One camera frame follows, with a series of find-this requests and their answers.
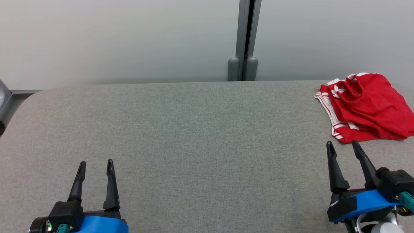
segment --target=teal connector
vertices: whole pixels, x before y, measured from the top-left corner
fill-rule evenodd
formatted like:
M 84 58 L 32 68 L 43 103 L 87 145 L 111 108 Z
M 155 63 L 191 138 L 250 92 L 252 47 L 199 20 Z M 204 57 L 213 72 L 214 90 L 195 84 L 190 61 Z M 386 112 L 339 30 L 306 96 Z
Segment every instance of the teal connector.
M 408 192 L 400 193 L 399 201 L 404 207 L 414 212 L 414 197 Z
M 69 226 L 67 224 L 61 224 L 56 233 L 69 233 L 69 231 Z

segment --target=red garment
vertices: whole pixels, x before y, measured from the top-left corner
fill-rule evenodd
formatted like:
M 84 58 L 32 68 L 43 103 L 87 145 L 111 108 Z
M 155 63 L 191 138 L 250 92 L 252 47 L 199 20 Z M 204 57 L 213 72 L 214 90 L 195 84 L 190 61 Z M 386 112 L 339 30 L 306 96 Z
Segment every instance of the red garment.
M 360 73 L 335 79 L 321 85 L 315 98 L 331 112 L 332 135 L 340 142 L 403 140 L 414 135 L 414 113 L 383 75 Z

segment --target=red and white fabric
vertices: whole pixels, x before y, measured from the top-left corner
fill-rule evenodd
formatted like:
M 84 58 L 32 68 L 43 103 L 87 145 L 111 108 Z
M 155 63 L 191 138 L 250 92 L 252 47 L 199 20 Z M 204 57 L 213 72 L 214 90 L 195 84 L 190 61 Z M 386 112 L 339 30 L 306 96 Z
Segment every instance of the red and white fabric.
M 349 75 L 321 85 L 316 93 L 342 143 L 403 140 L 414 135 L 414 114 L 404 98 L 378 73 Z

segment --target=white wall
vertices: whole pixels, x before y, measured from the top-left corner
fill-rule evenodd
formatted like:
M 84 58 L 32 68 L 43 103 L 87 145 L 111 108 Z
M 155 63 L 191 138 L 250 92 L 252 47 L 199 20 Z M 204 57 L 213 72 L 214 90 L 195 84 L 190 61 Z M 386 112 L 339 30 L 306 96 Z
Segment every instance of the white wall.
M 384 74 L 414 88 L 414 2 L 262 0 L 256 80 Z
M 0 0 L 10 90 L 226 81 L 239 0 Z

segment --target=gray table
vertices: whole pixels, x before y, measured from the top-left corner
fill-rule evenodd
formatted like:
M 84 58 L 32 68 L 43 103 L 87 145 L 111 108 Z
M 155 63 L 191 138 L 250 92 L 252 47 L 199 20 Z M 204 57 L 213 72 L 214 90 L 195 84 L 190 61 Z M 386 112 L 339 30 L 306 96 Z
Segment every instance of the gray table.
M 93 85 L 39 92 L 0 139 L 0 229 L 26 232 L 69 194 L 87 163 L 82 205 L 102 208 L 112 158 L 130 232 L 345 233 L 328 222 L 325 144 L 351 188 L 351 145 L 331 136 L 313 96 L 325 81 Z M 411 90 L 396 87 L 414 107 Z M 414 138 L 361 146 L 376 167 L 414 174 Z M 414 232 L 412 218 L 400 218 Z

